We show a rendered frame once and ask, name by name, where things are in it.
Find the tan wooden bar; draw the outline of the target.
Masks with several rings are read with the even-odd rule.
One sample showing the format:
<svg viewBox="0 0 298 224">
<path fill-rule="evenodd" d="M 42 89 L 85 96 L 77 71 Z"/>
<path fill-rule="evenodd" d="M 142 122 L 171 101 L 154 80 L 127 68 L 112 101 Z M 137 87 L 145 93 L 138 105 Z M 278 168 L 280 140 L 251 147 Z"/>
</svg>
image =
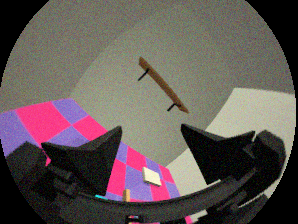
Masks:
<svg viewBox="0 0 298 224">
<path fill-rule="evenodd" d="M 129 189 L 124 189 L 122 190 L 122 201 L 130 201 L 130 196 L 129 196 L 130 190 Z"/>
</svg>

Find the cream flat block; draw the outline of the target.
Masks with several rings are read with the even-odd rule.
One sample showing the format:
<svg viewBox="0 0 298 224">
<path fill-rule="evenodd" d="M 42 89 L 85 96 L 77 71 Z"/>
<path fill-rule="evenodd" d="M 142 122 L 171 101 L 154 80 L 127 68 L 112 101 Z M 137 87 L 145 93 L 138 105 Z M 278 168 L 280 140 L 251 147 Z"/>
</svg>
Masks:
<svg viewBox="0 0 298 224">
<path fill-rule="evenodd" d="M 149 168 L 141 168 L 142 181 L 144 183 L 161 186 L 160 176 L 157 172 L 149 171 Z"/>
</svg>

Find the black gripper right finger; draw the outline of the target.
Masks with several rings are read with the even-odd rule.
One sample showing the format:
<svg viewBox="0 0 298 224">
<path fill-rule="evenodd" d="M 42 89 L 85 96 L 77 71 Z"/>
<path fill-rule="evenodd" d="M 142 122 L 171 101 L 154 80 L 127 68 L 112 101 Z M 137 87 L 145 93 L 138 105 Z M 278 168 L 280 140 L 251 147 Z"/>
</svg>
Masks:
<svg viewBox="0 0 298 224">
<path fill-rule="evenodd" d="M 198 168 L 204 176 L 206 185 L 216 183 L 220 180 L 220 173 L 230 163 L 231 157 L 238 152 L 238 147 L 250 143 L 254 139 L 255 131 L 241 133 L 233 137 L 221 137 L 206 132 L 204 129 L 190 127 L 188 124 L 181 124 L 182 136 L 188 144 L 190 152 L 196 160 Z"/>
</svg>

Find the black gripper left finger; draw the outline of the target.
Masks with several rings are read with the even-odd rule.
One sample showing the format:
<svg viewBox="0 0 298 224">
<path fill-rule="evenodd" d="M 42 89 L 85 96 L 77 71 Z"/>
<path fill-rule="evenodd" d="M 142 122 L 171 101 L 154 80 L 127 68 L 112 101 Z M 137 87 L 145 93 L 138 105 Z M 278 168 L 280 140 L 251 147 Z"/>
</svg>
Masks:
<svg viewBox="0 0 298 224">
<path fill-rule="evenodd" d="M 78 176 L 96 190 L 97 196 L 105 196 L 121 137 L 122 125 L 117 125 L 112 131 L 105 132 L 97 139 L 94 137 L 80 147 L 65 147 L 48 141 L 40 145 L 48 159 L 76 169 Z"/>
</svg>

